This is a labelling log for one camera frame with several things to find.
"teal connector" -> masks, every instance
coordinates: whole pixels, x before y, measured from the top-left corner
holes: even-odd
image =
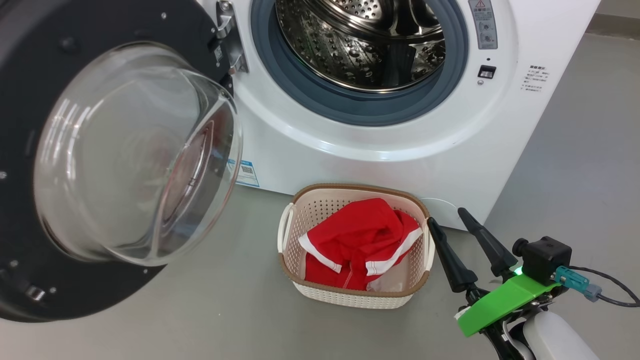
[[[565,266],[559,266],[556,269],[554,280],[566,288],[579,291],[591,302],[598,301],[598,295],[602,292],[601,287],[589,284],[589,279]]]
[[[554,280],[562,284],[562,286],[577,290],[582,294],[587,291],[589,286],[589,279],[565,266],[559,266],[556,269],[556,278]]]

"cable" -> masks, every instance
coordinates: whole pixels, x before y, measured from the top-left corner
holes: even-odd
[[[602,294],[598,294],[597,295],[598,299],[603,300],[603,301],[608,302],[608,303],[613,304],[613,305],[617,305],[617,306],[640,307],[640,299],[638,298],[638,296],[636,296],[636,294],[634,294],[634,292],[631,291],[630,288],[628,288],[626,285],[624,285],[622,282],[620,282],[620,280],[616,279],[615,277],[613,277],[611,275],[607,275],[607,274],[605,274],[603,272],[599,272],[598,270],[590,269],[590,268],[581,268],[579,266],[569,266],[569,268],[572,269],[572,270],[590,272],[592,274],[596,274],[596,275],[602,276],[605,279],[611,280],[614,284],[618,285],[622,290],[625,290],[625,292],[627,292],[629,294],[629,296],[631,296],[631,298],[634,299],[635,302],[622,302],[622,301],[618,301],[618,300],[613,300],[611,298],[603,296]]]

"white stripe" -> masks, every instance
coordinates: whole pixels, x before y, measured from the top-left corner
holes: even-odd
[[[305,249],[309,254],[313,255],[322,264],[331,268],[331,270],[337,272],[338,274],[340,273],[340,271],[342,271],[342,265],[336,264],[333,261],[329,260],[326,256],[320,254],[314,244],[311,243],[311,240],[309,240],[309,237],[306,233],[298,238],[298,242],[303,249]]]
[[[407,234],[406,238],[400,246],[396,249],[396,252],[391,256],[389,260],[382,261],[367,261],[365,266],[367,267],[367,276],[384,274],[387,272],[391,266],[394,266],[396,261],[404,254],[409,251],[418,238],[422,235],[422,229],[417,228],[413,230],[409,234]]]

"gray floor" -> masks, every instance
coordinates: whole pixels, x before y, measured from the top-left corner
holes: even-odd
[[[505,245],[549,235],[573,263],[617,275],[640,293],[640,42],[587,35],[487,226]],[[0,322],[3,359],[496,359],[453,320],[463,296],[439,262],[397,311],[302,297],[276,262],[276,225],[289,197],[238,188],[211,240],[135,296],[89,318]],[[454,248],[495,287],[470,236]],[[621,291],[600,279],[608,295]],[[640,311],[568,293],[552,306],[602,359],[635,359]]]

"front-loading washing machine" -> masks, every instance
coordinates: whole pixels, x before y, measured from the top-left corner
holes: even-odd
[[[236,183],[484,221],[597,4],[0,1],[0,316],[116,304]]]

